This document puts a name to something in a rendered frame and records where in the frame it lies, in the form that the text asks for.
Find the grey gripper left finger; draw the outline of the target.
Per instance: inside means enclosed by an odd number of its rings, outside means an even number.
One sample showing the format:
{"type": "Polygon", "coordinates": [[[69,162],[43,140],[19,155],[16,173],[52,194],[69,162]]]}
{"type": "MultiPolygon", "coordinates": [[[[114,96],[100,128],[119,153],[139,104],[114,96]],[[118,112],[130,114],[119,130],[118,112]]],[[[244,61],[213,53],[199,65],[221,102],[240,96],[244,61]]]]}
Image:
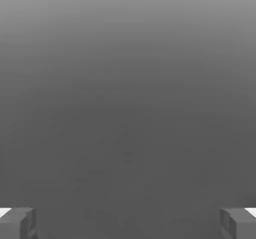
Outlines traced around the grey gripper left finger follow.
{"type": "Polygon", "coordinates": [[[38,239],[37,210],[0,207],[0,239],[38,239]]]}

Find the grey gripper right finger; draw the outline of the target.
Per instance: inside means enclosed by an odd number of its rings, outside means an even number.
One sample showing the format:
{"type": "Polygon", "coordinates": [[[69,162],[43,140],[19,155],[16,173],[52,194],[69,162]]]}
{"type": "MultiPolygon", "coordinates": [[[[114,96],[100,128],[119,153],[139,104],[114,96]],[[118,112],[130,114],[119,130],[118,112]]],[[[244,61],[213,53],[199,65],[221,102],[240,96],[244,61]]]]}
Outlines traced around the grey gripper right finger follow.
{"type": "Polygon", "coordinates": [[[221,208],[222,239],[256,239],[256,207],[221,208]]]}

